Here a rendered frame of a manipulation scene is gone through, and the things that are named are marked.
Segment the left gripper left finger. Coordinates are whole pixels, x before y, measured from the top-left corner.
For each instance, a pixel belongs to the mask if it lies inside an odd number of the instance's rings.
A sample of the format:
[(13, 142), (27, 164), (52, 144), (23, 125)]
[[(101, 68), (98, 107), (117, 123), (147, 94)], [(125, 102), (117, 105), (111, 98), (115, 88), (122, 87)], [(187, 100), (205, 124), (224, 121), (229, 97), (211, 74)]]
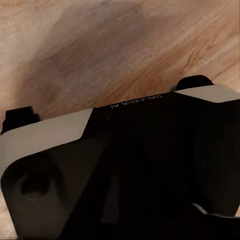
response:
[[(117, 164), (118, 222), (100, 223), (113, 168)], [(108, 141), (57, 240), (133, 240), (125, 133)]]

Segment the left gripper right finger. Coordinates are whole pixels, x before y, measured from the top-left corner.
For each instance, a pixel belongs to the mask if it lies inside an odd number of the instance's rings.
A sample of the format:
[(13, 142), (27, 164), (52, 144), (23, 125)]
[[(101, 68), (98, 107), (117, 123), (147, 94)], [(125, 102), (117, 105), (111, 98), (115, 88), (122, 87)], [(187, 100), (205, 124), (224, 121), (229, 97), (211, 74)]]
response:
[[(133, 240), (210, 240), (144, 141), (125, 135)], [(156, 223), (145, 220), (137, 167)]]

